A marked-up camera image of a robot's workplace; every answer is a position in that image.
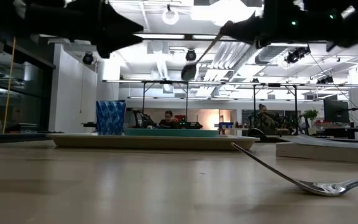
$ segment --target beige tray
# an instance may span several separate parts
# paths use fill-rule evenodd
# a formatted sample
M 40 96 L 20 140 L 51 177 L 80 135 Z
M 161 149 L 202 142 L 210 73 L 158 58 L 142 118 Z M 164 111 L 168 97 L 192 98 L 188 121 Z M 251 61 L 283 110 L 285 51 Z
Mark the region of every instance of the beige tray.
M 218 136 L 216 138 L 161 136 L 98 136 L 96 134 L 51 134 L 58 147 L 93 147 L 112 149 L 203 149 L 235 150 L 234 142 L 250 149 L 259 138 Z

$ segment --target table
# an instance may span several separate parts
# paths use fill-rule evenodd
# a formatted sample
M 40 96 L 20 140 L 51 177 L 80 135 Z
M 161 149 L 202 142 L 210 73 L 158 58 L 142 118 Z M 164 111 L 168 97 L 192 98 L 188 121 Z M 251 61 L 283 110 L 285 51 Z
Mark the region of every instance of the table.
M 57 150 L 0 144 L 0 223 L 358 223 L 358 188 L 304 194 L 236 151 Z M 358 177 L 358 164 L 255 155 L 294 178 Z

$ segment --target monitor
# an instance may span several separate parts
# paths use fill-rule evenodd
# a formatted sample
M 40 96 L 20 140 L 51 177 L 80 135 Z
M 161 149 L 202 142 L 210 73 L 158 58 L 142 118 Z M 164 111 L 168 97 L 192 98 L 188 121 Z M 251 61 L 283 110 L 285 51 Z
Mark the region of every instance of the monitor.
M 335 123 L 349 123 L 347 102 L 324 99 L 324 120 Z

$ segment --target ceiling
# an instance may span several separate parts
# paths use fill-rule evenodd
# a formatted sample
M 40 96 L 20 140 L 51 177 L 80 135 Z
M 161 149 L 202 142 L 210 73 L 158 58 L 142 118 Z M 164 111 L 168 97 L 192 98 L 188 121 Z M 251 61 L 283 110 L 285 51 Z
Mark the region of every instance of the ceiling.
M 241 14 L 233 8 L 230 10 L 223 6 L 211 9 L 213 5 L 222 2 L 238 4 L 241 3 L 240 0 L 220 0 L 210 6 L 194 6 L 196 2 L 199 4 L 199 1 L 194 0 L 185 0 L 181 3 L 164 0 L 111 2 L 118 13 L 143 25 L 145 33 L 153 34 L 217 34 L 220 28 L 218 25 L 221 25 L 221 21 L 215 21 L 217 17 L 221 16 L 223 20 L 234 18 L 233 20 L 236 21 L 236 19 L 240 19 L 236 15 Z M 162 19 L 167 4 L 170 4 L 171 10 L 178 12 L 178 20 L 173 25 L 167 24 Z M 250 7 L 250 9 L 252 9 L 251 13 L 255 11 L 254 7 Z M 249 16 L 249 11 L 244 13 L 245 9 L 243 8 L 242 11 L 241 16 Z M 121 75 L 125 79 L 156 78 L 153 77 L 154 73 L 157 73 L 158 79 L 158 72 L 165 69 L 167 71 L 167 74 L 164 74 L 165 78 L 179 80 L 180 71 L 186 64 L 187 50 L 194 49 L 198 58 L 210 42 L 210 40 L 149 39 L 141 44 L 118 50 L 114 52 L 114 55 L 121 65 Z M 162 54 L 153 52 L 155 45 L 158 46 L 157 48 L 163 49 Z M 351 49 L 336 47 L 330 53 L 327 53 L 325 48 L 325 44 L 310 44 L 312 56 L 307 55 L 298 63 L 288 65 L 283 59 L 288 55 L 288 51 L 295 49 L 294 46 L 283 45 L 257 51 L 253 49 L 253 46 L 239 42 L 218 42 L 201 61 L 203 65 L 199 68 L 197 79 L 220 81 L 217 78 L 225 78 L 231 82 L 250 82 L 253 78 L 258 78 L 259 82 L 315 83 L 317 78 L 324 75 L 322 72 L 324 70 L 325 73 L 333 75 L 335 83 L 347 82 L 349 69 L 358 64 L 358 45 Z M 97 55 L 94 46 L 81 42 L 65 44 L 65 50 L 71 54 L 84 54 L 84 51 L 93 51 Z M 261 59 L 262 53 L 266 63 L 255 64 L 255 56 Z M 210 75 L 212 72 L 208 73 L 208 69 L 211 69 L 213 65 L 214 68 L 220 68 L 223 72 L 219 72 L 218 75 L 216 74 L 218 72 Z M 137 85 L 132 85 L 131 88 L 137 88 Z

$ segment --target person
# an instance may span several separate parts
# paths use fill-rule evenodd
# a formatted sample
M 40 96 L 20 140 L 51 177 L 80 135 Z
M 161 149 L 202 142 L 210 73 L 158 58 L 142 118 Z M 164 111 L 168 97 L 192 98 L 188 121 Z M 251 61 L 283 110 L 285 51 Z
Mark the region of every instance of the person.
M 178 128 L 178 122 L 175 118 L 173 118 L 172 111 L 166 111 L 165 112 L 165 119 L 162 119 L 160 121 L 160 124 L 158 124 L 160 128 L 165 129 L 176 129 Z
M 259 105 L 256 127 L 265 134 L 273 134 L 275 131 L 275 121 L 267 114 L 267 107 L 263 104 Z

